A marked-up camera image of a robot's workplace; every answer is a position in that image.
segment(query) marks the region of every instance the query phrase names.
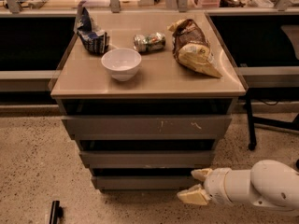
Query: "silver can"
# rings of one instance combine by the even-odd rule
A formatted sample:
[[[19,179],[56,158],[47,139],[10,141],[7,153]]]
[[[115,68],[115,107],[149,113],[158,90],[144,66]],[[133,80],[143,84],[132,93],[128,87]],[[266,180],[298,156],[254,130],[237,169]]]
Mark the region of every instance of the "silver can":
[[[134,36],[134,49],[138,52],[148,52],[163,49],[165,44],[166,40],[163,33]]]

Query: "cabinet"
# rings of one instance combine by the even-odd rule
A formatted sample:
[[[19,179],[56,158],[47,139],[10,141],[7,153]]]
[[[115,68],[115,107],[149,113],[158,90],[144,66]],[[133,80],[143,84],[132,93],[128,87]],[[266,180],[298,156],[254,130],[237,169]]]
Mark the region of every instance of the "cabinet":
[[[166,47],[142,54],[141,69],[119,82],[77,39],[51,96],[79,147],[97,189],[180,189],[194,184],[191,170],[208,167],[246,88],[203,12],[90,11],[110,46],[132,48],[135,34],[163,32]],[[221,79],[176,63],[167,25],[192,18],[211,43]]]

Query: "bowl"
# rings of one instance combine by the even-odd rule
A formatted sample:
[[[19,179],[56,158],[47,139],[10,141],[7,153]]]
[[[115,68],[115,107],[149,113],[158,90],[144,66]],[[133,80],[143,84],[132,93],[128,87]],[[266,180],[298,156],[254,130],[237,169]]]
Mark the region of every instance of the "bowl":
[[[102,57],[102,65],[118,81],[132,78],[141,63],[141,55],[134,49],[112,49]]]

